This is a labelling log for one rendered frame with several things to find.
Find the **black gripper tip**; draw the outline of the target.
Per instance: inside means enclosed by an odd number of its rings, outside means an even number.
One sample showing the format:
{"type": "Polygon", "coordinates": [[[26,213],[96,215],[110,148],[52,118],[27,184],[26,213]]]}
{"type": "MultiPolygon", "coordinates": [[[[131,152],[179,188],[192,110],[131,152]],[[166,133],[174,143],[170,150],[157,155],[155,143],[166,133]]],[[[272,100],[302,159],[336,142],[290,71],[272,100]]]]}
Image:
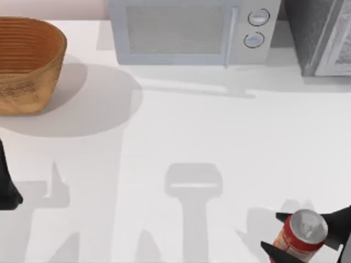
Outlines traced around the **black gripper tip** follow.
{"type": "Polygon", "coordinates": [[[22,195],[11,179],[0,139],[0,211],[15,210],[23,201],[22,195]]]}

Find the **microwave oven door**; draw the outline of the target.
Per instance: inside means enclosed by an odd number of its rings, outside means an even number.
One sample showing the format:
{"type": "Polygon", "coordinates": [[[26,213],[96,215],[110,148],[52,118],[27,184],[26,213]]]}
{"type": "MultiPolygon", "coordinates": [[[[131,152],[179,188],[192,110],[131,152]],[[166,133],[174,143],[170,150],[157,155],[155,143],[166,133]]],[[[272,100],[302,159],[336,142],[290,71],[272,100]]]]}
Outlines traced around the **microwave oven door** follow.
{"type": "Polygon", "coordinates": [[[224,65],[242,0],[108,0],[120,65],[224,65]]]}

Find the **grey cabinet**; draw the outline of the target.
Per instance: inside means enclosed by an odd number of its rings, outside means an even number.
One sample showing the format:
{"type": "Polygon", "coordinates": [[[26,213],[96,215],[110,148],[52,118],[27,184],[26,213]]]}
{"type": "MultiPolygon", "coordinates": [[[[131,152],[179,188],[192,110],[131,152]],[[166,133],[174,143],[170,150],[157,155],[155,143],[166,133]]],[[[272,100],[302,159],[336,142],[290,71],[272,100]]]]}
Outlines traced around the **grey cabinet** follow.
{"type": "Polygon", "coordinates": [[[285,0],[305,77],[351,77],[351,0],[285,0]]]}

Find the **round microwave knob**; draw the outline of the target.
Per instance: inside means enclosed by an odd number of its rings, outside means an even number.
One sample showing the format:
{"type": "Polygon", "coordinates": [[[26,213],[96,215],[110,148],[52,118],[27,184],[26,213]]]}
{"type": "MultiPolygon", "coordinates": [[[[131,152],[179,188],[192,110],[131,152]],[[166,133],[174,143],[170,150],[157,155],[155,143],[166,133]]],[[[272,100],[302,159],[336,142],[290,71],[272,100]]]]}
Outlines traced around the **round microwave knob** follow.
{"type": "Polygon", "coordinates": [[[247,48],[256,49],[263,45],[265,42],[264,34],[256,31],[254,33],[247,34],[244,37],[243,43],[247,48]]]}
{"type": "Polygon", "coordinates": [[[263,26],[265,25],[270,19],[270,13],[266,9],[259,9],[254,12],[250,12],[248,15],[248,22],[252,26],[263,26]]]}

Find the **red and white can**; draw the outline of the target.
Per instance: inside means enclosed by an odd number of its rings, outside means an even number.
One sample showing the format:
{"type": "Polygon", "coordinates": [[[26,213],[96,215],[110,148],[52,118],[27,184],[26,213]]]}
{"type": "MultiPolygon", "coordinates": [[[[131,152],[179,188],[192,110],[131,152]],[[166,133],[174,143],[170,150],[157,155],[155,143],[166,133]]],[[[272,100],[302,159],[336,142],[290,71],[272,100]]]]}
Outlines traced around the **red and white can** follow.
{"type": "Polygon", "coordinates": [[[308,263],[324,245],[328,225],[325,219],[310,209],[292,213],[273,241],[273,246],[308,263]]]}

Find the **brown woven basket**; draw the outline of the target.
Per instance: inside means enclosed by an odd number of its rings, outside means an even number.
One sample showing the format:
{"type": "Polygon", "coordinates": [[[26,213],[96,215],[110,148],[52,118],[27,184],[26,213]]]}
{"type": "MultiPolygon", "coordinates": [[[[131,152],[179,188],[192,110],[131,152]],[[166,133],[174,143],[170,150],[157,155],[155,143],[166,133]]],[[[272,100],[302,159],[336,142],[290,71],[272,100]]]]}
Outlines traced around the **brown woven basket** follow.
{"type": "Polygon", "coordinates": [[[0,16],[0,115],[31,115],[49,104],[67,38],[34,18],[0,16]]]}

